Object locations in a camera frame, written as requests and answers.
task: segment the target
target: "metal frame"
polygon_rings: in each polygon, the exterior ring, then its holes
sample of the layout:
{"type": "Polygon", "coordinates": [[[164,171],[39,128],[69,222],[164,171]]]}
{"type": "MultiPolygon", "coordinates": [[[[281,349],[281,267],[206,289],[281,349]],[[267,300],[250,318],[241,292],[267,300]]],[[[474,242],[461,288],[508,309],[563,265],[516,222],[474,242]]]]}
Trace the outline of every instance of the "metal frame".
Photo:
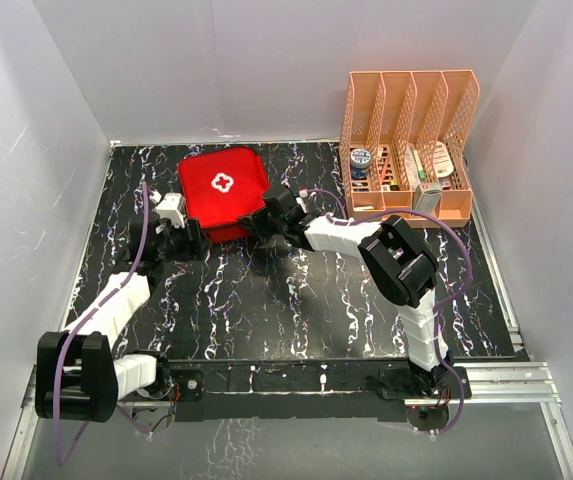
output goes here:
{"type": "MultiPolygon", "coordinates": [[[[118,142],[111,142],[112,152],[118,142]]],[[[107,172],[110,168],[110,159],[107,165],[107,172]]],[[[519,327],[512,309],[503,278],[499,272],[497,261],[493,248],[488,238],[486,225],[484,224],[481,212],[477,202],[473,200],[472,218],[477,228],[477,232],[482,244],[482,249],[488,262],[493,284],[498,293],[499,302],[504,313],[504,319],[511,335],[512,343],[517,352],[524,348],[519,327]]],[[[86,243],[80,263],[78,266],[77,276],[82,266],[86,244],[89,241],[92,230],[92,223],[89,226],[86,243]]],[[[73,291],[69,298],[69,305],[73,299],[73,291]]],[[[62,325],[65,324],[68,310],[62,319],[62,325]]],[[[553,381],[552,375],[545,362],[458,362],[466,368],[470,379],[472,398],[465,400],[465,403],[476,404],[497,404],[497,403],[539,403],[548,432],[553,443],[557,460],[560,465],[563,477],[573,480],[573,445],[566,429],[557,388],[553,381]]],[[[19,422],[11,448],[6,460],[6,465],[2,473],[3,480],[20,480],[28,459],[28,454],[32,444],[35,428],[37,426],[37,414],[34,407],[34,374],[29,381],[19,422]]],[[[327,392],[299,392],[308,395],[329,395],[327,392]]],[[[432,404],[434,400],[413,399],[407,400],[406,405],[425,405],[432,404]]],[[[167,408],[167,401],[134,401],[123,402],[123,406],[131,407],[160,407],[167,408]]]]}

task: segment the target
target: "white enclosure wall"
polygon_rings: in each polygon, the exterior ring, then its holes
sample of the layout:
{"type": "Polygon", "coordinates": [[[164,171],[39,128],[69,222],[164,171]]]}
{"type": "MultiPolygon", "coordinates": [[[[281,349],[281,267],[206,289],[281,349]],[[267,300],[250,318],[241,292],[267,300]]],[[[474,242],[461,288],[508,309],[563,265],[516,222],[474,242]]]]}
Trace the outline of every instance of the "white enclosure wall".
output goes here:
{"type": "Polygon", "coordinates": [[[573,2],[540,2],[470,136],[468,161],[529,349],[573,438],[573,2]]]}
{"type": "Polygon", "coordinates": [[[472,68],[485,92],[534,0],[34,0],[106,135],[336,137],[348,72],[472,68]]]}
{"type": "Polygon", "coordinates": [[[108,142],[30,0],[0,0],[0,475],[73,285],[108,142]]]}

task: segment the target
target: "black marble surface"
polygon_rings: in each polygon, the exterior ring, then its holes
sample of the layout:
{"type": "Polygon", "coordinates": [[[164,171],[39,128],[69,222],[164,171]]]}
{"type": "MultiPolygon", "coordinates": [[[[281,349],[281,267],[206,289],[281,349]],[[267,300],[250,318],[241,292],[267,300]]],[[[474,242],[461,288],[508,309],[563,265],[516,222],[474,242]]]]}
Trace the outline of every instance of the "black marble surface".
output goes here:
{"type": "MultiPolygon", "coordinates": [[[[325,188],[343,199],[334,143],[253,144],[271,184],[325,188]]],[[[69,321],[104,287],[129,220],[142,213],[140,182],[161,194],[180,191],[177,164],[226,145],[116,148],[75,289],[69,321]]],[[[334,200],[314,203],[339,214],[334,200]]],[[[473,261],[473,286],[442,311],[444,337],[458,357],[514,355],[473,223],[458,229],[473,261]]],[[[463,280],[457,246],[437,230],[424,237],[441,269],[437,298],[463,280]]],[[[172,360],[385,358],[406,355],[403,326],[355,258],[290,248],[281,238],[242,239],[211,248],[206,262],[176,263],[128,324],[115,355],[164,351],[172,360]]]]}

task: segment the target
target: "purple cable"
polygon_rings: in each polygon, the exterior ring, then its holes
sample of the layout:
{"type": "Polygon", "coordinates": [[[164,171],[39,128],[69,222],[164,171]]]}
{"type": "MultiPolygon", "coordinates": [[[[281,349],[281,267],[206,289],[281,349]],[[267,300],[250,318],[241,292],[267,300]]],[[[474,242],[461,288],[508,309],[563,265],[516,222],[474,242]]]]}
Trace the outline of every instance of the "purple cable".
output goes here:
{"type": "MultiPolygon", "coordinates": [[[[106,297],[104,297],[99,302],[99,306],[103,306],[106,304],[108,300],[110,300],[119,290],[124,288],[126,284],[130,281],[132,276],[137,270],[139,266],[139,261],[142,258],[142,254],[144,253],[144,244],[146,243],[146,225],[148,225],[148,186],[146,182],[142,180],[142,197],[144,202],[144,228],[142,228],[142,236],[139,241],[139,248],[137,249],[137,255],[135,256],[135,261],[133,265],[130,267],[130,271],[126,276],[126,279],[121,283],[120,288],[113,289],[106,297]]],[[[53,386],[53,423],[54,423],[54,430],[55,430],[55,459],[57,460],[57,465],[63,467],[66,462],[70,459],[70,456],[75,450],[77,446],[77,442],[86,430],[88,426],[88,421],[84,422],[84,424],[80,427],[79,431],[75,434],[73,441],[71,442],[70,448],[66,452],[66,455],[62,456],[62,421],[61,421],[61,394],[62,394],[62,376],[64,372],[64,361],[66,360],[66,354],[68,353],[68,349],[70,348],[71,343],[73,343],[73,339],[77,335],[77,333],[82,329],[84,325],[99,311],[98,308],[93,308],[90,312],[82,318],[82,320],[73,328],[66,340],[64,341],[64,345],[62,345],[62,350],[57,357],[57,366],[55,367],[55,385],[53,386]]]]}
{"type": "Polygon", "coordinates": [[[342,205],[341,200],[337,197],[337,195],[335,195],[330,190],[324,190],[323,188],[307,188],[306,191],[308,191],[308,193],[325,193],[326,195],[330,195],[331,197],[333,197],[333,199],[335,200],[335,203],[337,203],[337,206],[341,210],[342,217],[348,218],[346,216],[346,210],[344,210],[344,206],[342,205]]]}
{"type": "Polygon", "coordinates": [[[461,417],[462,411],[464,410],[465,391],[464,391],[464,383],[462,382],[461,377],[457,374],[457,372],[455,371],[455,369],[453,367],[451,367],[450,365],[448,365],[444,361],[444,359],[442,358],[442,354],[439,351],[439,334],[442,333],[442,329],[441,329],[441,326],[439,325],[439,317],[437,314],[444,307],[444,305],[446,305],[449,302],[452,302],[456,298],[463,295],[466,290],[468,290],[468,288],[470,287],[470,284],[473,281],[473,264],[470,260],[470,255],[468,254],[468,251],[466,250],[466,246],[464,245],[464,242],[462,242],[462,239],[459,238],[459,235],[457,235],[455,233],[455,231],[452,228],[450,228],[448,225],[446,225],[444,222],[442,222],[438,218],[433,217],[432,215],[429,215],[428,213],[417,212],[417,211],[412,210],[410,208],[391,208],[389,210],[384,210],[383,212],[376,213],[374,215],[370,215],[366,218],[363,218],[362,220],[351,222],[348,225],[359,225],[361,223],[370,222],[371,220],[379,220],[384,215],[391,215],[393,213],[410,213],[411,215],[417,215],[418,217],[423,217],[426,220],[430,220],[434,224],[436,224],[439,227],[441,227],[442,229],[444,229],[446,231],[446,233],[448,233],[448,235],[450,235],[452,237],[452,239],[455,240],[455,243],[457,244],[459,249],[462,251],[462,255],[464,256],[464,264],[465,264],[465,268],[466,268],[466,277],[464,278],[464,283],[462,283],[462,286],[459,288],[459,290],[457,290],[455,293],[453,293],[450,297],[448,297],[444,300],[441,300],[440,302],[437,302],[437,304],[435,305],[435,308],[433,309],[433,313],[435,314],[435,325],[433,328],[434,328],[434,331],[437,332],[437,335],[435,336],[435,339],[434,339],[435,352],[437,354],[437,359],[439,360],[439,363],[451,375],[453,375],[453,377],[455,377],[455,379],[457,380],[457,386],[459,387],[459,405],[457,406],[457,413],[455,413],[455,417],[453,417],[453,420],[450,421],[448,423],[448,425],[446,425],[444,428],[442,428],[440,430],[441,433],[444,433],[444,432],[447,432],[448,430],[450,430],[451,428],[453,428],[455,426],[455,424],[457,423],[457,421],[459,420],[459,417],[461,417]]]}

